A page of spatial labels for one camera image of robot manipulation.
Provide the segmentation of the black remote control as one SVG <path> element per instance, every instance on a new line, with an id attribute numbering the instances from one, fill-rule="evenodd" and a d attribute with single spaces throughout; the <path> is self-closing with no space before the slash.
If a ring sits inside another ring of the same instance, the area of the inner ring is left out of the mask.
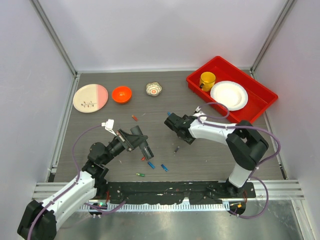
<path id="1" fill-rule="evenodd" d="M 153 154 L 151 148 L 149 147 L 149 144 L 147 143 L 147 141 L 143 141 L 139 145 L 139 148 L 140 148 L 140 150 L 146 160 L 150 160 L 154 157 L 154 154 Z"/>

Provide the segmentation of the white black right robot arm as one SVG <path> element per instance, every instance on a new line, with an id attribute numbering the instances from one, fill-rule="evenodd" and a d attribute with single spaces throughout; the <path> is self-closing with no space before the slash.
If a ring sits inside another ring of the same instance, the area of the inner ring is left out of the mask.
<path id="1" fill-rule="evenodd" d="M 233 198 L 244 191 L 244 185 L 269 148 L 269 144 L 250 122 L 223 124 L 208 121 L 203 112 L 178 116 L 171 113 L 164 124 L 176 133 L 179 139 L 192 144 L 196 139 L 205 139 L 228 146 L 235 166 L 225 183 L 226 193 Z"/>

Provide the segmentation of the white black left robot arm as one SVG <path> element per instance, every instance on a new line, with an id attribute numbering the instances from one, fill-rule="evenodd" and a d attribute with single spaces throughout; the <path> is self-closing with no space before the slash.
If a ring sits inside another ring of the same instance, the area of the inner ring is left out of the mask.
<path id="1" fill-rule="evenodd" d="M 150 160 L 153 153 L 148 145 L 148 136 L 139 126 L 130 133 L 119 129 L 108 145 L 96 142 L 89 148 L 87 162 L 77 167 L 74 179 L 50 197 L 38 202 L 32 200 L 25 208 L 17 228 L 17 234 L 25 240 L 53 240 L 64 222 L 92 198 L 102 199 L 107 192 L 106 165 L 123 151 L 140 148 Z"/>

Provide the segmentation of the blue battery near green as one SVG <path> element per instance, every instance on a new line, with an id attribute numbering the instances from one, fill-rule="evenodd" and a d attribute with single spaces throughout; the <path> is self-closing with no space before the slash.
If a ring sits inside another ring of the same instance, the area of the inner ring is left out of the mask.
<path id="1" fill-rule="evenodd" d="M 151 162 L 147 162 L 147 164 L 152 168 L 152 169 L 155 169 L 155 166 L 151 163 Z"/>

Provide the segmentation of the blue battery lower right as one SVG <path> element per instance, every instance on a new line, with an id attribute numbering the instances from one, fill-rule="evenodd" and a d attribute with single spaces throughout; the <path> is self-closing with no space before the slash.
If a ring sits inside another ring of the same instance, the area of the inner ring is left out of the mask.
<path id="1" fill-rule="evenodd" d="M 164 169 L 165 172 L 168 172 L 168 168 L 164 165 L 164 164 L 161 164 L 161 167 Z"/>

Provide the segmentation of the small patterned ceramic bowl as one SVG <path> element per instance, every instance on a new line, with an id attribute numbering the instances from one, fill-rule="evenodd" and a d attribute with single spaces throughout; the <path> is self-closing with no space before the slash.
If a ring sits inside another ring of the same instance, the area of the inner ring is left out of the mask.
<path id="1" fill-rule="evenodd" d="M 146 85 L 146 93 L 149 96 L 156 97 L 162 92 L 163 88 L 158 82 L 151 82 Z"/>

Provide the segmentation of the orange plastic bowl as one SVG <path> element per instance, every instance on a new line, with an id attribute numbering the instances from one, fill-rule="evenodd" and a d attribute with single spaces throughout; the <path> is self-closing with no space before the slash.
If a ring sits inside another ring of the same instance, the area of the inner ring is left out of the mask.
<path id="1" fill-rule="evenodd" d="M 118 104 L 126 104 L 132 98 L 132 90 L 128 86 L 118 86 L 112 91 L 111 97 Z"/>

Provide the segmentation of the yellow mug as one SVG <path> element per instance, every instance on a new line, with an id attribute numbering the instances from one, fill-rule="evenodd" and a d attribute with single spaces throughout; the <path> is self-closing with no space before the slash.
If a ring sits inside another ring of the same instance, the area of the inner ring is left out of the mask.
<path id="1" fill-rule="evenodd" d="M 212 72 L 209 72 L 209 71 L 203 72 L 200 75 L 199 88 L 204 92 L 208 92 L 214 86 L 215 82 L 216 82 L 216 76 Z"/>

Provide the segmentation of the white paper plate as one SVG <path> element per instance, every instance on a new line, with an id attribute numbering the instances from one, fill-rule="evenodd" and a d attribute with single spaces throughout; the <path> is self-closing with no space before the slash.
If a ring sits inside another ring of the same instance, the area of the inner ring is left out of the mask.
<path id="1" fill-rule="evenodd" d="M 249 101 L 249 95 L 245 88 L 228 80 L 216 83 L 210 90 L 210 96 L 216 102 L 227 107 L 229 111 L 241 110 Z"/>

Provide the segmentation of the pink cream floral plate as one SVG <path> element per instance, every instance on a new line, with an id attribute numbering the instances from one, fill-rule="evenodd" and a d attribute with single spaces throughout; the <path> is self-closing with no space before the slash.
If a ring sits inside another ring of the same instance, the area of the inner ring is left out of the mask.
<path id="1" fill-rule="evenodd" d="M 78 89 L 73 96 L 73 106 L 81 113 L 94 113 L 107 103 L 109 93 L 100 84 L 87 84 Z"/>

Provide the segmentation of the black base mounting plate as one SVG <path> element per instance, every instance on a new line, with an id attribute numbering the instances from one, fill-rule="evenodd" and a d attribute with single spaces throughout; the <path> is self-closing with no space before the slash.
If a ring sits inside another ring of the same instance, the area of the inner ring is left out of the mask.
<path id="1" fill-rule="evenodd" d="M 97 191 L 95 200 L 109 200 L 112 204 L 125 201 L 128 205 L 173 205 L 185 198 L 191 205 L 218 204 L 223 199 L 254 199 L 254 184 L 246 182 L 236 188 L 225 181 L 136 181 L 109 182 Z"/>

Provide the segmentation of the aluminium front frame rail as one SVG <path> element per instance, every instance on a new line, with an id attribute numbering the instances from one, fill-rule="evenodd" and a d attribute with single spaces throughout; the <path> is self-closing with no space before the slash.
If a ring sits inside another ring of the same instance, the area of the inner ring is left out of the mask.
<path id="1" fill-rule="evenodd" d="M 250 180 L 254 185 L 256 198 L 258 200 L 266 199 L 266 191 L 258 180 Z M 262 180 L 265 184 L 269 200 L 305 200 L 304 193 L 298 180 Z M 61 190 L 67 182 L 38 182 L 32 195 L 32 199 L 42 201 L 55 192 Z"/>

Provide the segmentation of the aluminium left frame post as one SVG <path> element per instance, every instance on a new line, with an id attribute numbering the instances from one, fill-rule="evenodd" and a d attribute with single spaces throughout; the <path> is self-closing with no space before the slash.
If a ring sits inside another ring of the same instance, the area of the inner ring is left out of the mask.
<path id="1" fill-rule="evenodd" d="M 62 59 L 66 63 L 68 69 L 70 70 L 71 74 L 75 77 L 77 75 L 77 70 L 72 64 L 71 59 L 68 56 L 66 49 L 64 48 L 61 40 L 59 39 L 51 21 L 49 20 L 44 8 L 42 7 L 39 0 L 30 0 L 29 1 L 34 8 L 35 12 L 37 13 L 40 21 L 42 22 L 45 30 L 47 31 L 48 35 L 50 36 L 51 40 L 53 41 L 54 45 L 56 46 L 59 54 L 61 55 Z"/>

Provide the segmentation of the aluminium frame post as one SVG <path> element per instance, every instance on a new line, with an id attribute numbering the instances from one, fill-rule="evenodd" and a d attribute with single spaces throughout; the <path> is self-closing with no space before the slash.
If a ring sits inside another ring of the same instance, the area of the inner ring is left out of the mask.
<path id="1" fill-rule="evenodd" d="M 284 6 L 282 7 L 278 17 L 276 18 L 267 38 L 265 39 L 257 57 L 255 58 L 251 68 L 250 73 L 253 75 L 255 71 L 258 69 L 262 59 L 264 58 L 265 54 L 267 53 L 268 49 L 270 48 L 273 41 L 276 39 L 277 34 L 279 33 L 282 25 L 286 21 L 286 18 L 289 16 L 290 12 L 292 11 L 293 7 L 295 6 L 297 0 L 286 0 Z"/>
<path id="2" fill-rule="evenodd" d="M 49 20 L 44 8 L 42 7 L 39 0 L 30 0 L 29 1 L 34 8 L 35 12 L 37 13 L 40 21 L 42 22 L 45 30 L 47 31 L 48 35 L 50 36 L 51 40 L 53 41 L 54 45 L 56 46 L 59 54 L 61 55 L 62 59 L 66 63 L 68 69 L 70 70 L 71 74 L 75 77 L 77 75 L 77 70 L 72 64 L 71 59 L 68 56 L 66 49 L 64 48 L 61 40 L 59 39 L 51 21 Z"/>

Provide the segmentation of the aluminium right frame post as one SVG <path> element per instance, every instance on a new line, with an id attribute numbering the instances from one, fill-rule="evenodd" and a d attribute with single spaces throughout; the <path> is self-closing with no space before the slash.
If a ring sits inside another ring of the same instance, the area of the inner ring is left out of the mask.
<path id="1" fill-rule="evenodd" d="M 277 34 L 279 33 L 282 25 L 286 21 L 286 18 L 289 16 L 290 12 L 292 11 L 293 7 L 295 6 L 297 0 L 286 0 L 284 6 L 282 7 L 278 17 L 276 18 L 267 38 L 265 39 L 257 57 L 255 58 L 251 68 L 250 73 L 253 75 L 255 71 L 258 69 L 262 59 L 264 58 L 265 54 L 267 53 L 268 49 L 270 48 L 273 41 L 276 39 Z"/>

